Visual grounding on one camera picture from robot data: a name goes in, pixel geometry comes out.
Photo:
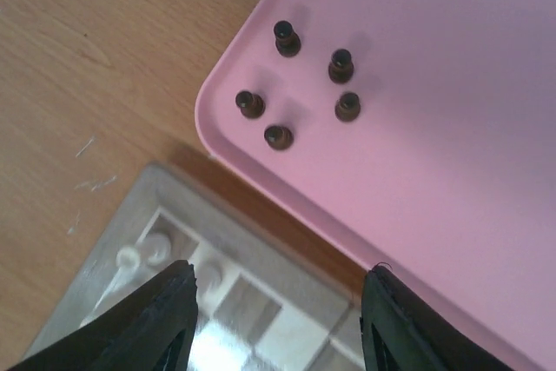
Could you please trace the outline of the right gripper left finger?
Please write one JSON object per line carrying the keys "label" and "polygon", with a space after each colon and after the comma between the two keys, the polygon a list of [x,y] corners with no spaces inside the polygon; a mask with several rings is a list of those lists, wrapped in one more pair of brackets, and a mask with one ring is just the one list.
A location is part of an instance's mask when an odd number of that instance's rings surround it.
{"label": "right gripper left finger", "polygon": [[194,267],[162,272],[13,370],[186,370],[198,318]]}

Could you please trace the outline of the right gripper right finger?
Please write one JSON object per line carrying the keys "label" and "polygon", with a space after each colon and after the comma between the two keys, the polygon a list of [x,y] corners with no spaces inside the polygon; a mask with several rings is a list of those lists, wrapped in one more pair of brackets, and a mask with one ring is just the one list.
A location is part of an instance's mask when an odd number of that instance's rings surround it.
{"label": "right gripper right finger", "polygon": [[528,370],[530,359],[442,295],[414,292],[385,262],[367,272],[361,343],[367,370]]}

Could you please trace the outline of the wooden chess board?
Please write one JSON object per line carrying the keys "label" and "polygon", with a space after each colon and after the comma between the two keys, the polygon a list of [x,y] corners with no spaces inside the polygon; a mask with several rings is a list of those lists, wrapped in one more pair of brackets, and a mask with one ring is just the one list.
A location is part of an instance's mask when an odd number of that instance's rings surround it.
{"label": "wooden chess board", "polygon": [[21,368],[362,370],[359,315],[331,274],[151,163]]}

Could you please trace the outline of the white pawn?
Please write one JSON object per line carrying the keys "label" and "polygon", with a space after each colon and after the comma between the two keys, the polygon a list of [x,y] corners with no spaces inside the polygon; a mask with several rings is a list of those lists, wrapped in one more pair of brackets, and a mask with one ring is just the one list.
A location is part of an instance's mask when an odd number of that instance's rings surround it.
{"label": "white pawn", "polygon": [[195,270],[198,294],[205,294],[218,289],[222,284],[222,267],[218,262],[204,262]]}
{"label": "white pawn", "polygon": [[169,258],[171,254],[171,241],[163,233],[148,234],[142,241],[142,253],[148,265],[159,265]]}

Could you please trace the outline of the white pawn top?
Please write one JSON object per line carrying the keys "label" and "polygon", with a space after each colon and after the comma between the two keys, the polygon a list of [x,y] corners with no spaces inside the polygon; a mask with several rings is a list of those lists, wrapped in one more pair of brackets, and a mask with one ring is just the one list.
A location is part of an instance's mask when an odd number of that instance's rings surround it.
{"label": "white pawn top", "polygon": [[171,241],[163,233],[148,234],[142,241],[142,253],[148,265],[159,265],[169,258],[171,254]]}

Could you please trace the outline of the dark pawn six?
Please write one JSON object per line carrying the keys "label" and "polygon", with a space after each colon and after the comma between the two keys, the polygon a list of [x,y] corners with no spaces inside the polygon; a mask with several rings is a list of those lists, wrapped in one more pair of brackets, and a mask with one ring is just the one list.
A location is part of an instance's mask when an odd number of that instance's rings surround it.
{"label": "dark pawn six", "polygon": [[269,125],[263,135],[267,145],[274,150],[288,149],[294,141],[293,133],[284,125]]}

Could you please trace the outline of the pink plastic tray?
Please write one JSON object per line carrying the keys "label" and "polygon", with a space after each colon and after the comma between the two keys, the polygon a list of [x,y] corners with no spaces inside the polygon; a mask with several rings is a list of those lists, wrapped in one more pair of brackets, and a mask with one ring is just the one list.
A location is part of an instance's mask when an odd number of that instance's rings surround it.
{"label": "pink plastic tray", "polygon": [[[301,40],[281,56],[273,28]],[[354,74],[328,75],[346,49]],[[235,96],[262,97],[247,119]],[[338,120],[342,93],[361,112]],[[364,268],[555,367],[555,0],[261,0],[203,83],[206,149]],[[264,130],[287,126],[271,149]]]}

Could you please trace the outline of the dark pawn three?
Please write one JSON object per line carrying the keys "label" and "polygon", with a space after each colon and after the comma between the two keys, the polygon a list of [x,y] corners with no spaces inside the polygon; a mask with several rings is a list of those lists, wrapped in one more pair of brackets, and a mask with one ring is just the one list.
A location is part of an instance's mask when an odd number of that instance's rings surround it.
{"label": "dark pawn three", "polygon": [[334,113],[341,122],[349,123],[354,121],[361,112],[361,102],[359,96],[351,91],[341,94],[334,106]]}

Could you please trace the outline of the dark pawn five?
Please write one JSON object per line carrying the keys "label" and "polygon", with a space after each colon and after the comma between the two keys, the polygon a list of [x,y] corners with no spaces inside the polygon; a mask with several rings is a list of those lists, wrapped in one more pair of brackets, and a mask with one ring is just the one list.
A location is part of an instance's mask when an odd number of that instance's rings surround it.
{"label": "dark pawn five", "polygon": [[248,90],[242,90],[236,94],[235,105],[247,119],[259,118],[265,111],[265,102],[262,97]]}

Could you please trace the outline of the dark pawn two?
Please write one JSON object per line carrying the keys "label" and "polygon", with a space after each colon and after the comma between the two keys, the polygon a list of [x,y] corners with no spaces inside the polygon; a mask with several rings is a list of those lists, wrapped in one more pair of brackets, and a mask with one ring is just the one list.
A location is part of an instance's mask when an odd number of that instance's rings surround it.
{"label": "dark pawn two", "polygon": [[344,84],[351,80],[354,74],[354,63],[351,53],[346,49],[336,50],[328,65],[328,75],[333,83]]}

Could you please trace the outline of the dark pawn one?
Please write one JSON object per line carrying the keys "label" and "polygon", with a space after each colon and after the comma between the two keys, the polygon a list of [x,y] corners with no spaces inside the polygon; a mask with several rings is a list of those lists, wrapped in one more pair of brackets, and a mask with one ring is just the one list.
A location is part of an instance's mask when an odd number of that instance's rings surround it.
{"label": "dark pawn one", "polygon": [[293,57],[299,53],[301,49],[301,40],[289,21],[278,21],[273,31],[275,35],[275,47],[281,56]]}

